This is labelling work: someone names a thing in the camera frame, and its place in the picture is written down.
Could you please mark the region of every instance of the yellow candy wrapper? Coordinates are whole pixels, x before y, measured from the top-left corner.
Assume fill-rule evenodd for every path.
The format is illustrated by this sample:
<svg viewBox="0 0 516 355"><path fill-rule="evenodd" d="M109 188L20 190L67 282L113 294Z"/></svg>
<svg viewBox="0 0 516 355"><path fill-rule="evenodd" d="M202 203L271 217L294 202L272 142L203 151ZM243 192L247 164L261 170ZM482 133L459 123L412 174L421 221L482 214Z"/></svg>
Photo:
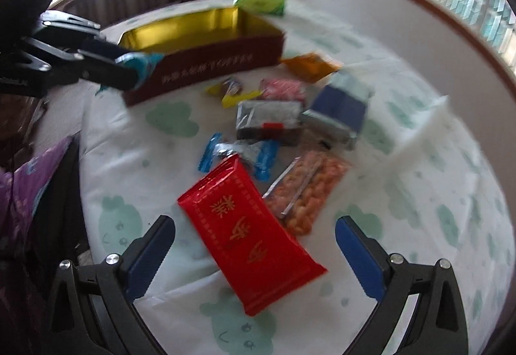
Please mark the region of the yellow candy wrapper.
<svg viewBox="0 0 516 355"><path fill-rule="evenodd" d="M312 84L343 67L342 63L316 53L282 59L281 62L298 78Z"/></svg>
<svg viewBox="0 0 516 355"><path fill-rule="evenodd" d="M261 94L261 91L254 90L250 91L249 93L237 94L235 96L225 95L222 99L223 108L236 106L241 101L255 99L256 97L259 97Z"/></svg>
<svg viewBox="0 0 516 355"><path fill-rule="evenodd" d="M236 96L240 94L242 90L242 83L231 76L224 81L208 87L205 91L210 96L220 97L222 99L224 96Z"/></svg>

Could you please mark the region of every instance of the white wall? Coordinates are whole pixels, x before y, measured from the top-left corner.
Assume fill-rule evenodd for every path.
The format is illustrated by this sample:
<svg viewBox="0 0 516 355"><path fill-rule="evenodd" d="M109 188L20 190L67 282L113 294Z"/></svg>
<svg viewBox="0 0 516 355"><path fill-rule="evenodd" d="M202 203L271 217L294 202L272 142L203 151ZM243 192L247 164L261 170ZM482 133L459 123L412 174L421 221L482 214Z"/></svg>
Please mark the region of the white wall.
<svg viewBox="0 0 516 355"><path fill-rule="evenodd" d="M469 44L409 0L304 1L378 39L451 97L455 113L491 162L516 220L516 100ZM509 300L506 308L516 302L514 283Z"/></svg>

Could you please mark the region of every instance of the clear plastic bag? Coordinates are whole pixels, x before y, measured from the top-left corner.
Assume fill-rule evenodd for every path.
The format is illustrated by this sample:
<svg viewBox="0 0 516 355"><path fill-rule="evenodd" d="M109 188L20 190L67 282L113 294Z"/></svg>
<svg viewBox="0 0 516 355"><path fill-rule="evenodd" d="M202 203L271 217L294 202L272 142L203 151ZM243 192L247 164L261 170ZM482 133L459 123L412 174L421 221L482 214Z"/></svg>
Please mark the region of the clear plastic bag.
<svg viewBox="0 0 516 355"><path fill-rule="evenodd" d="M328 196L349 168L347 161L329 152L307 151L276 179L263 198L290 234L309 234Z"/></svg>

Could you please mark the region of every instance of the green package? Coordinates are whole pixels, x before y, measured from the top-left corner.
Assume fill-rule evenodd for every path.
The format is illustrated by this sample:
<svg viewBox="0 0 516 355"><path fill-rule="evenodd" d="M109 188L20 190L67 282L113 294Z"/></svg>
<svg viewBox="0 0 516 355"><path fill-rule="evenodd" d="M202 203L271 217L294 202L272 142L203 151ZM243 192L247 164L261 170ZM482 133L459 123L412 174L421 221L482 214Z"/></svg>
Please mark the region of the green package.
<svg viewBox="0 0 516 355"><path fill-rule="evenodd" d="M285 0L235 0L234 5L254 14L283 15Z"/></svg>

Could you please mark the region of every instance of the metal screw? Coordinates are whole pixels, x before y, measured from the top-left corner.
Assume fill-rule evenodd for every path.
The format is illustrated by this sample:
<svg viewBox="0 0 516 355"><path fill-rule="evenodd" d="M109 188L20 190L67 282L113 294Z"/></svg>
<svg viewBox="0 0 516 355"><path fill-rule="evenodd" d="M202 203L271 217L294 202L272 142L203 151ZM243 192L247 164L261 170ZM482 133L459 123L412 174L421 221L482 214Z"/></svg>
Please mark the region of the metal screw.
<svg viewBox="0 0 516 355"><path fill-rule="evenodd" d="M72 265L72 263L71 263L69 260L63 260L63 261L59 264L59 269L66 270L66 269L68 269L71 265Z"/></svg>
<svg viewBox="0 0 516 355"><path fill-rule="evenodd" d="M443 269L450 269L450 267L452 267L452 264L450 263L450 261L448 259L441 259L439 261L439 266L442 267Z"/></svg>
<svg viewBox="0 0 516 355"><path fill-rule="evenodd" d="M108 265L116 265L120 260L120 256L116 253L108 254L106 257L106 263Z"/></svg>
<svg viewBox="0 0 516 355"><path fill-rule="evenodd" d="M398 254L398 253L391 254L391 263L393 263L394 265L401 265L404 261L405 261L405 259L403 258L403 256L401 254Z"/></svg>

